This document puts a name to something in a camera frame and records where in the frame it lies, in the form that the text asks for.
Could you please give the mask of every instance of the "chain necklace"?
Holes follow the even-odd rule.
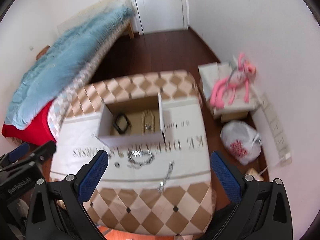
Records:
[[[144,162],[136,162],[133,159],[135,157],[144,157],[144,156],[149,156],[149,158]],[[155,156],[151,151],[131,151],[131,152],[128,152],[128,161],[130,163],[128,167],[139,170],[141,169],[142,166],[149,165],[154,159],[155,159]]]
[[[160,186],[158,187],[158,191],[159,191],[160,194],[163,193],[163,191],[164,191],[164,186],[165,186],[165,184],[168,182],[168,180],[169,180],[170,177],[171,177],[171,173],[172,173],[172,171],[173,171],[173,166],[174,166],[174,161],[170,162],[167,175],[166,175],[166,176],[164,177],[164,179],[160,182]]]
[[[151,117],[151,124],[150,123],[146,123],[146,117],[150,116]],[[154,114],[150,111],[150,110],[146,110],[142,113],[141,116],[141,122],[142,122],[142,134],[146,133],[147,131],[151,131],[151,133],[155,132],[155,116]]]

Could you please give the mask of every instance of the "electrical outlet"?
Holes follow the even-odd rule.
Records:
[[[292,163],[292,154],[289,147],[285,147],[283,150],[279,151],[280,165],[287,166]]]
[[[268,120],[268,123],[270,124],[272,121],[274,121],[276,118],[278,118],[276,111],[273,108],[273,105],[269,103],[266,109],[264,109],[264,114],[266,115],[266,118]]]
[[[279,152],[288,147],[287,138],[283,132],[275,137],[275,142]]]
[[[266,109],[267,106],[270,104],[266,93],[262,94],[262,96],[260,97],[260,101],[261,101],[261,107],[263,110]]]
[[[271,122],[270,129],[274,137],[276,137],[283,131],[282,125],[278,118]]]

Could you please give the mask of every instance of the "wooden bed frame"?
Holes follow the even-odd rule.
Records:
[[[129,22],[128,27],[127,27],[127,29],[125,31],[128,32],[130,39],[134,38],[134,32],[133,32],[133,29],[132,29],[131,22]]]

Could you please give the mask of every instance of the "pink plush toy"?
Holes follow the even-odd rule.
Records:
[[[244,101],[249,103],[249,78],[254,76],[256,68],[250,64],[244,57],[244,53],[240,53],[238,59],[238,69],[231,76],[219,80],[213,87],[210,105],[216,108],[224,108],[222,100],[225,91],[232,89],[232,96],[229,100],[229,105],[232,105],[235,100],[236,88],[245,85]]]

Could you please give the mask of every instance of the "white plastic bag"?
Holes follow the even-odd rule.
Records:
[[[242,165],[254,161],[261,152],[260,134],[241,121],[231,121],[221,130],[221,140],[233,157]]]

